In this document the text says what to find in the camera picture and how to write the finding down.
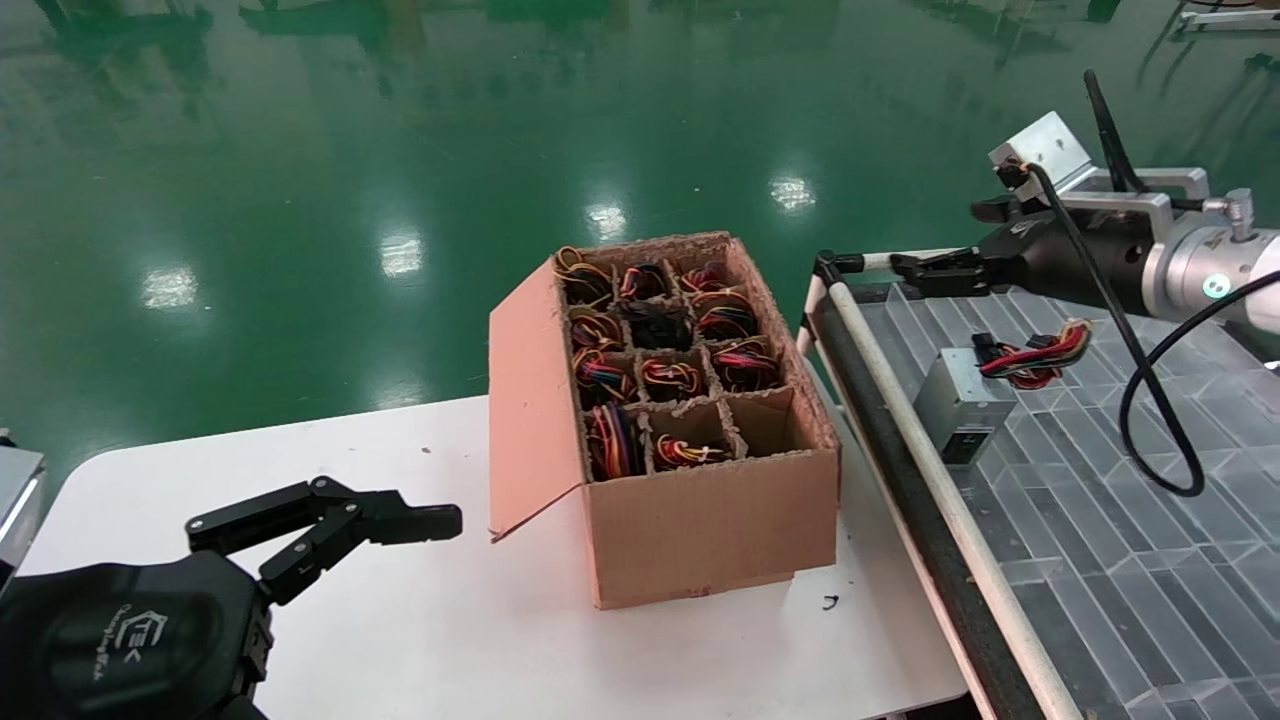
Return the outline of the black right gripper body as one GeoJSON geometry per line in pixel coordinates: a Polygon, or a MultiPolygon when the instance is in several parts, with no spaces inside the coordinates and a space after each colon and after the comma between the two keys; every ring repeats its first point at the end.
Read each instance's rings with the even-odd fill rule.
{"type": "MultiPolygon", "coordinates": [[[[1146,313],[1143,272],[1153,233],[1137,213],[1070,209],[1085,249],[1125,313],[1146,313]]],[[[1007,284],[1091,307],[1106,307],[1098,282],[1080,259],[1066,225],[1044,205],[986,237],[986,255],[1009,258],[1007,284]]]]}

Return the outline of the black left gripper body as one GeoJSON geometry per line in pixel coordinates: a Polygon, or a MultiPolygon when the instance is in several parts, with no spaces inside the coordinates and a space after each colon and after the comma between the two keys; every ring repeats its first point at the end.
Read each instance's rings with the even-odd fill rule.
{"type": "Polygon", "coordinates": [[[259,583],[197,552],[19,577],[3,593],[5,719],[261,719],[273,647],[259,583]]]}

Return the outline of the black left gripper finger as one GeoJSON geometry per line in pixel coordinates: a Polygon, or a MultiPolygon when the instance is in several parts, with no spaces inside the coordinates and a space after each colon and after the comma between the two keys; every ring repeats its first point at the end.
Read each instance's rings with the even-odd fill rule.
{"type": "Polygon", "coordinates": [[[462,532],[463,514],[453,503],[347,503],[264,562],[260,587],[270,603],[284,606],[362,543],[417,544],[451,541],[462,532]]]}
{"type": "Polygon", "coordinates": [[[356,491],[314,478],[191,518],[186,533],[191,552],[227,556],[325,521],[355,544],[451,541],[463,532],[462,510],[453,503],[411,506],[396,489],[356,491]]]}

